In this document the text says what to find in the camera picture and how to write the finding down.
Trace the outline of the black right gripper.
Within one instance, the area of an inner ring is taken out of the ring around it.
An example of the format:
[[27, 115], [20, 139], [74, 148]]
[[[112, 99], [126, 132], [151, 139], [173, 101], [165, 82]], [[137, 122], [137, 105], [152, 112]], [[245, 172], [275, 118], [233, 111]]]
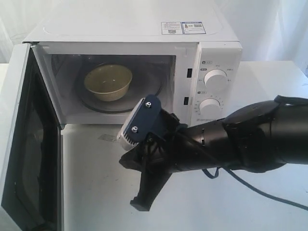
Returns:
[[160, 113], [145, 140], [119, 163], [141, 172], [139, 192], [130, 205], [149, 212], [172, 173], [231, 167], [231, 141], [223, 119], [187, 127], [174, 114]]

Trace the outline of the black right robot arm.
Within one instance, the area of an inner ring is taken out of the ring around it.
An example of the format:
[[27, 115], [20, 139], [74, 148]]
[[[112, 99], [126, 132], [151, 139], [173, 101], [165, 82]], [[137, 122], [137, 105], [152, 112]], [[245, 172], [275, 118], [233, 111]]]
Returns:
[[154, 95], [142, 98], [129, 114], [117, 140], [125, 154], [120, 164], [141, 173], [130, 204], [149, 211], [171, 175], [209, 169], [264, 173], [286, 164], [308, 162], [308, 101], [278, 95], [245, 106], [229, 116], [189, 127], [161, 107]]

